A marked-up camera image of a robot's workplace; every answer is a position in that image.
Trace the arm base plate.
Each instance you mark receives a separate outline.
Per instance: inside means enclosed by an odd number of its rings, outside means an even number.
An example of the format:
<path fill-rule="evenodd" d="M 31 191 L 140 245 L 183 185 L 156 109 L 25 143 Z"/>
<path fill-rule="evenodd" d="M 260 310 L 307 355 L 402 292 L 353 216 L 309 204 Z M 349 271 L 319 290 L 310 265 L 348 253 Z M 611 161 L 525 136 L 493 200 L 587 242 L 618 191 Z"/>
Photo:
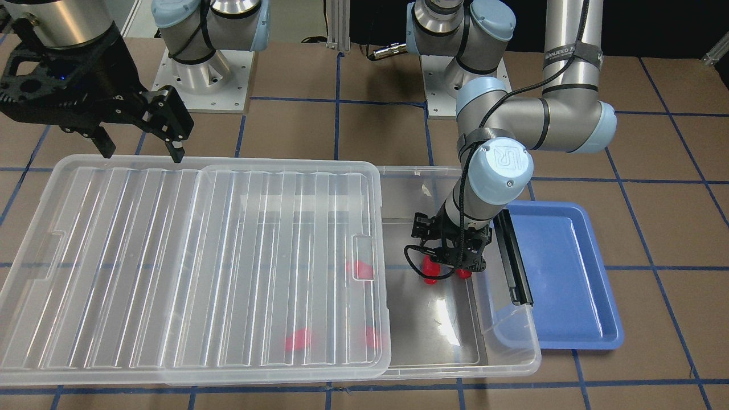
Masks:
<path fill-rule="evenodd" d="M 421 71 L 431 119 L 454 120 L 461 108 L 477 97 L 512 91 L 503 58 L 495 70 L 482 75 L 467 71 L 455 57 L 422 55 Z"/>
<path fill-rule="evenodd" d="M 153 90 L 171 85 L 190 113 L 247 112 L 248 88 L 257 54 L 245 50 L 217 50 L 209 60 L 193 65 L 162 55 Z"/>

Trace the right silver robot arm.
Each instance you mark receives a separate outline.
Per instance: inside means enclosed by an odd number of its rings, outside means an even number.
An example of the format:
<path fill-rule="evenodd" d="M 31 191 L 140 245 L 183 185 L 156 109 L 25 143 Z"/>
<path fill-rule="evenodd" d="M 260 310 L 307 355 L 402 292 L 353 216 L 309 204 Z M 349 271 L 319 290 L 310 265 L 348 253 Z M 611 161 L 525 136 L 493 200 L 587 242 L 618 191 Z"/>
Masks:
<path fill-rule="evenodd" d="M 4 1 L 20 44 L 2 74 L 2 113 L 57 125 L 116 150 L 103 124 L 131 124 L 165 143 L 180 163 L 194 127 L 180 90 L 213 91 L 231 70 L 224 50 L 268 46 L 266 1 L 154 1 L 154 24 L 173 62 L 175 85 L 148 90 L 102 1 Z"/>

